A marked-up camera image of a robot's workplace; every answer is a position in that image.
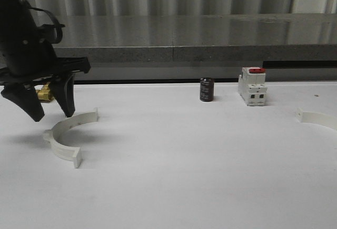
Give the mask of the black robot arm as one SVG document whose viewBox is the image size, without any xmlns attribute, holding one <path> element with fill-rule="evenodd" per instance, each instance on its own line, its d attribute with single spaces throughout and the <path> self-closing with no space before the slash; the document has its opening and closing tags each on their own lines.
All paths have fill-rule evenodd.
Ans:
<svg viewBox="0 0 337 229">
<path fill-rule="evenodd" d="M 52 95 L 67 117 L 75 112 L 74 74 L 88 73 L 87 57 L 57 57 L 53 44 L 63 38 L 64 27 L 49 11 L 51 24 L 37 26 L 27 0 L 1 0 L 1 95 L 40 121 L 44 110 L 35 90 L 49 83 Z"/>
</svg>

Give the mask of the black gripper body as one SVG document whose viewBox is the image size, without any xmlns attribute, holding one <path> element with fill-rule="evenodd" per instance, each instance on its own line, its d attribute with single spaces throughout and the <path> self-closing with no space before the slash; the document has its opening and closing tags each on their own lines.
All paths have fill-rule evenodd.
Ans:
<svg viewBox="0 0 337 229">
<path fill-rule="evenodd" d="M 24 76 L 15 76 L 10 73 L 7 67 L 1 68 L 1 85 L 7 83 L 27 84 L 31 82 L 38 84 L 38 82 L 50 77 L 61 76 L 66 73 L 88 73 L 90 69 L 91 66 L 87 57 L 58 57 L 57 61 L 50 67 Z"/>
</svg>

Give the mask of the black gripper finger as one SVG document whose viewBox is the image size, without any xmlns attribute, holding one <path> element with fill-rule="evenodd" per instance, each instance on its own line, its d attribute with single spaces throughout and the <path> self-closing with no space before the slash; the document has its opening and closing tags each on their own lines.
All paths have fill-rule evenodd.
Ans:
<svg viewBox="0 0 337 229">
<path fill-rule="evenodd" d="M 34 87 L 26 88 L 23 84 L 6 84 L 1 95 L 25 111 L 34 121 L 44 117 L 44 110 Z"/>
<path fill-rule="evenodd" d="M 73 116 L 74 104 L 74 74 L 66 73 L 52 81 L 52 94 L 66 117 Z"/>
</svg>

